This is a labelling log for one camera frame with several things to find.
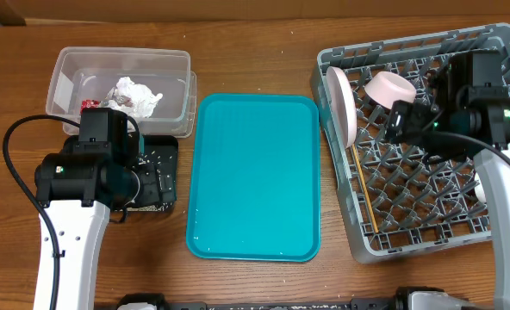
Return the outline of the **pink bowl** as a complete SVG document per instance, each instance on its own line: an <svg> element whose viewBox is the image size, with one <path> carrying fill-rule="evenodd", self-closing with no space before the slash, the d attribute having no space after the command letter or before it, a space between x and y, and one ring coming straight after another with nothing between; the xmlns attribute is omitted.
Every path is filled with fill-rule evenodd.
<svg viewBox="0 0 510 310"><path fill-rule="evenodd" d="M365 86L366 95L377 104L392 109L397 101L413 103L415 87L404 77L390 71L378 72Z"/></svg>

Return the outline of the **wooden chopstick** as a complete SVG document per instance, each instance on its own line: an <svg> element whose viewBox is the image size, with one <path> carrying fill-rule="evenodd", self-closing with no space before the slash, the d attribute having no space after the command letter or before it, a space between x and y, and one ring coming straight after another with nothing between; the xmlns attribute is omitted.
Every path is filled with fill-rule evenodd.
<svg viewBox="0 0 510 310"><path fill-rule="evenodd" d="M365 179L364 179L363 169L362 169L362 166L360 164L360 160L359 160L359 156L358 156L358 150L357 150L357 148L356 148L356 146L354 144L351 146L351 153L352 153L353 159L355 161L355 165L356 165L357 170L358 170L358 175L359 175L359 179L360 179L360 185L361 185L362 191L364 193L364 200L365 200L365 203L366 203L366 206L367 206L367 209L368 209L367 213L368 213L368 217L370 219L370 223L372 225L372 230L373 230L374 233L379 233L379 229L378 229L378 226L376 224L376 218L375 218L375 215L374 215L373 207L372 207L371 201L370 201L369 192L367 190L366 182L365 182Z"/></svg>

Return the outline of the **large pink plate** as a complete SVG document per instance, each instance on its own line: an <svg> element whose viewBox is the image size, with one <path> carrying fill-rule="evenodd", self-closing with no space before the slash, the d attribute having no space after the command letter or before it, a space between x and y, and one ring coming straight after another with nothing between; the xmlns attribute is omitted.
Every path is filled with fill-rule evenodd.
<svg viewBox="0 0 510 310"><path fill-rule="evenodd" d="M331 109L339 121L343 145L353 146L357 138L357 109L349 80L343 70L330 66L326 71Z"/></svg>

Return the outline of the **white napkin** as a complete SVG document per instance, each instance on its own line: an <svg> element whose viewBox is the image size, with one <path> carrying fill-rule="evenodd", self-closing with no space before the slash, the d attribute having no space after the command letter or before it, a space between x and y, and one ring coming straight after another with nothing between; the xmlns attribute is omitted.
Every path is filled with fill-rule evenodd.
<svg viewBox="0 0 510 310"><path fill-rule="evenodd" d="M102 106L121 111L134 118L149 118L163 99L144 84L137 84L130 77L121 77L103 100Z"/></svg>

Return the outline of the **silver red foil wrapper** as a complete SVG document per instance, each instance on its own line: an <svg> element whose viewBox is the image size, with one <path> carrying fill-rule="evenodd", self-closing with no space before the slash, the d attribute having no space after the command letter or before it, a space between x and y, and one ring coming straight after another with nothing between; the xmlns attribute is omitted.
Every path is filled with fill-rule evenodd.
<svg viewBox="0 0 510 310"><path fill-rule="evenodd" d="M121 95L117 88L112 88L103 100L98 101L94 99L86 99L81 103L80 112L85 109L93 108L110 108L115 110L122 110L125 107L131 106L131 99L128 96Z"/></svg>

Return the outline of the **small white cup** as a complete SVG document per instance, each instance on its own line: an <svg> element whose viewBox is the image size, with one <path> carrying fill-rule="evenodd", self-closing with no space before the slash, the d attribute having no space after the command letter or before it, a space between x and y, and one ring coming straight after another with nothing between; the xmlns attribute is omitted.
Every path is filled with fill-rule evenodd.
<svg viewBox="0 0 510 310"><path fill-rule="evenodd" d="M479 177L477 172L475 173L474 180L477 182L477 185L474 187L476 198L478 199L479 202L486 203L487 200L486 200L486 196L485 196L485 193L484 193L484 188L482 186L482 180Z"/></svg>

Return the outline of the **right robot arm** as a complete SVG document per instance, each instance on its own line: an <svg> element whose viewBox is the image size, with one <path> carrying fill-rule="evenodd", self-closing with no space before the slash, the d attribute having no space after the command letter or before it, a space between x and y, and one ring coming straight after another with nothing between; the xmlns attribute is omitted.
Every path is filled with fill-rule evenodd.
<svg viewBox="0 0 510 310"><path fill-rule="evenodd" d="M510 95L502 55L474 50L451 56L429 83L438 109L392 105L385 138L418 146L425 162L470 159L480 178L494 248L494 308L510 309Z"/></svg>

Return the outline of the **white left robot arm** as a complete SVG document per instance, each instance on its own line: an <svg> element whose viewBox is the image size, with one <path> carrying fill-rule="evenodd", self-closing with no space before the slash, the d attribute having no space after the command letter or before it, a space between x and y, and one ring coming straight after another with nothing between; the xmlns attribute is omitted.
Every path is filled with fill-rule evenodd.
<svg viewBox="0 0 510 310"><path fill-rule="evenodd" d="M34 176L40 221L36 309L92 309L98 258L112 213L170 212L178 142L144 135L110 108L87 108L78 132Z"/></svg>

